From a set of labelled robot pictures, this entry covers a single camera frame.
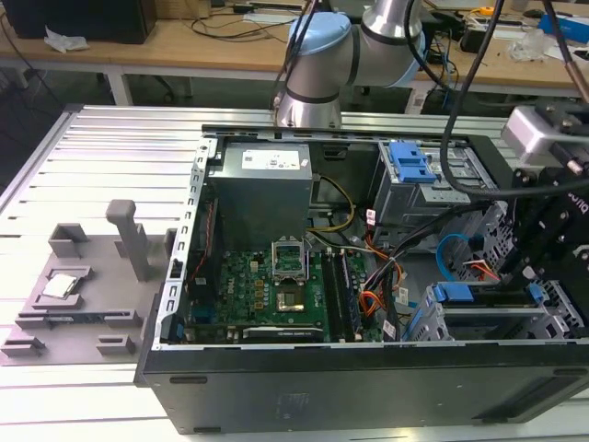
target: green circuit board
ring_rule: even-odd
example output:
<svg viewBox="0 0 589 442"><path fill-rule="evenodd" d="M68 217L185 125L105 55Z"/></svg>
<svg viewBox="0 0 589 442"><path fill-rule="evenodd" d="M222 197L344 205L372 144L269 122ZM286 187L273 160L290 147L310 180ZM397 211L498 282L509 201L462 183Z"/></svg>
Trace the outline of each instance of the green circuit board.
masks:
<svg viewBox="0 0 589 442"><path fill-rule="evenodd" d="M300 267L298 253L289 250L279 256L284 270L296 270ZM218 300L214 306L211 325L269 325L320 328L324 331L325 342L329 342L328 315L324 297L321 254L307 254L308 269L304 285L290 281L276 285L272 278L271 251L226 251L221 268L221 280ZM364 258L358 254L348 256L350 271L355 284L365 278ZM297 310L281 311L284 292L296 292ZM189 321L198 316L198 307L193 307Z"/></svg>

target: blue drive bracket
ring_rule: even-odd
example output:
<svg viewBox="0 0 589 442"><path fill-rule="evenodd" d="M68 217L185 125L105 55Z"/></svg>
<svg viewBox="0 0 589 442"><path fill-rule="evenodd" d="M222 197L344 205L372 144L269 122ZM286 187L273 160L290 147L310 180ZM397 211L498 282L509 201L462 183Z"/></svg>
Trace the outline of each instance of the blue drive bracket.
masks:
<svg viewBox="0 0 589 442"><path fill-rule="evenodd" d="M433 294L438 302L463 301L473 302L470 287L464 283L438 283L433 286Z"/></svg>
<svg viewBox="0 0 589 442"><path fill-rule="evenodd" d="M435 182L436 176L427 166L427 156L416 143L391 141L388 144L388 157L397 168L400 182Z"/></svg>

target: desk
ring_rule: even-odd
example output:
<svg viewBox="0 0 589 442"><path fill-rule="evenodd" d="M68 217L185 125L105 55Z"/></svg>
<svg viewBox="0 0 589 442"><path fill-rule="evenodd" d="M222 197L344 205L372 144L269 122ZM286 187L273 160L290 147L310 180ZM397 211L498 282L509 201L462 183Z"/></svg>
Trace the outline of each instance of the desk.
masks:
<svg viewBox="0 0 589 442"><path fill-rule="evenodd" d="M589 15L588 5L558 5L558 10ZM530 2L529 7L540 7L540 2ZM207 23L219 26L235 19L214 17ZM242 22L213 31L219 34L224 31L232 33L256 27L255 24ZM159 20L143 45L91 41L89 50L67 54L54 51L40 40L18 39L14 31L10 32L17 47L35 68L106 75L115 103L122 106L133 105L125 75L273 80L283 63L285 48L284 43L277 40L235 43L209 39L194 34L178 20ZM285 40L287 26L269 29L269 32ZM507 44L508 41L498 40L491 43L471 90L578 97L561 62L548 59L544 62L515 63L507 55ZM451 58L464 77L474 60L474 54L460 52L456 47L453 49ZM26 68L4 35L0 35L0 66ZM410 87L413 91L406 112L420 113L425 94L433 87L433 83L426 74L418 73Z"/></svg>
<svg viewBox="0 0 589 442"><path fill-rule="evenodd" d="M131 198L148 235L174 226L169 206L184 202L203 124L271 126L264 110L85 107L63 114L0 197L0 343L21 310L51 249L56 222L79 222L87 234L114 233L104 216L112 198ZM505 119L459 118L462 134L486 135L517 167L500 140ZM441 134L446 117L344 113L347 130ZM61 211L48 207L61 202ZM150 389L133 385L134 364L0 367L0 440L63 442L273 442L345 440L499 441L586 440L589 391L524 425L180 436Z"/></svg>

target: table leg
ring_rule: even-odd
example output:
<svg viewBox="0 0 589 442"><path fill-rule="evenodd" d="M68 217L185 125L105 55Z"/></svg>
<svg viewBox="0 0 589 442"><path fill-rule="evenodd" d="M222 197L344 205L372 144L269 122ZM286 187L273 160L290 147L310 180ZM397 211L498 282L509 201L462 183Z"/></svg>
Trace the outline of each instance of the table leg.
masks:
<svg viewBox="0 0 589 442"><path fill-rule="evenodd" d="M114 97L114 104L117 106L132 106L133 98L131 97L131 91L129 90L129 83L124 74L113 74L108 73L110 90Z"/></svg>
<svg viewBox="0 0 589 442"><path fill-rule="evenodd" d="M192 89L192 78L186 77L186 83L184 85L184 97L191 99L194 97L194 90Z"/></svg>
<svg viewBox="0 0 589 442"><path fill-rule="evenodd" d="M407 103L407 106L405 106L405 113L409 113L412 115L421 114L428 90L429 89L422 89L418 87L413 88L409 95L409 101Z"/></svg>
<svg viewBox="0 0 589 442"><path fill-rule="evenodd" d="M26 89L27 87L29 87L29 82L27 81L27 78L25 78L22 70L18 68L11 69L7 67L3 69L2 72L4 72L5 76L8 77L10 82L13 83L19 89Z"/></svg>

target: black computer case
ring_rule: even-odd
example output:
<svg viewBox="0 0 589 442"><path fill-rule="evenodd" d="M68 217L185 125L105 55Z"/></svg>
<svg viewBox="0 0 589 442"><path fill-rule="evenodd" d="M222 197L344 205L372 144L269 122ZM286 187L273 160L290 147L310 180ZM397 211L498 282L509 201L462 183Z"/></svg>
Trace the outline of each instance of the black computer case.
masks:
<svg viewBox="0 0 589 442"><path fill-rule="evenodd" d="M45 37L45 27L70 37L141 44L156 25L155 0L4 0L21 39Z"/></svg>

